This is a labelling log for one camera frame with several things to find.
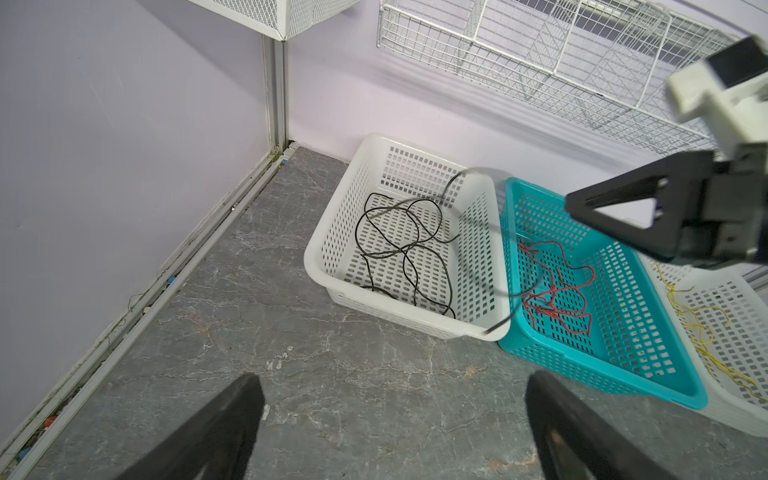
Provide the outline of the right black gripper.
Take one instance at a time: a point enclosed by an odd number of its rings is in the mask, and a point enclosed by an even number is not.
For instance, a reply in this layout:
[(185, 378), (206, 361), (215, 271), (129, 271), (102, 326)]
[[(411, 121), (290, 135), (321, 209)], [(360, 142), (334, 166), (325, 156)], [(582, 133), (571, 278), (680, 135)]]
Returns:
[(656, 260), (695, 267), (767, 263), (767, 145), (735, 157), (669, 155), (571, 192), (576, 221)]

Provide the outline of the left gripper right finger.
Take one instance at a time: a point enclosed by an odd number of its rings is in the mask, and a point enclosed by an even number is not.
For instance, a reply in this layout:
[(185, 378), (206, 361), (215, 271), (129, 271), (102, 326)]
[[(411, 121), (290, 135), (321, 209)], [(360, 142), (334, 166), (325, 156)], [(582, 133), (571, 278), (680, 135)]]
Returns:
[(552, 374), (529, 376), (526, 413), (546, 479), (672, 479)]

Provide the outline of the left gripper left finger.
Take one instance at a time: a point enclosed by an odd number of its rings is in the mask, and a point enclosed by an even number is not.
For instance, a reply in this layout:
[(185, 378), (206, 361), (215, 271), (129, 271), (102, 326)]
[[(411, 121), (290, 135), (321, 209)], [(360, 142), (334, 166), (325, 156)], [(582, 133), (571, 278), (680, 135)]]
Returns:
[(245, 373), (120, 479), (242, 479), (266, 405), (258, 375)]

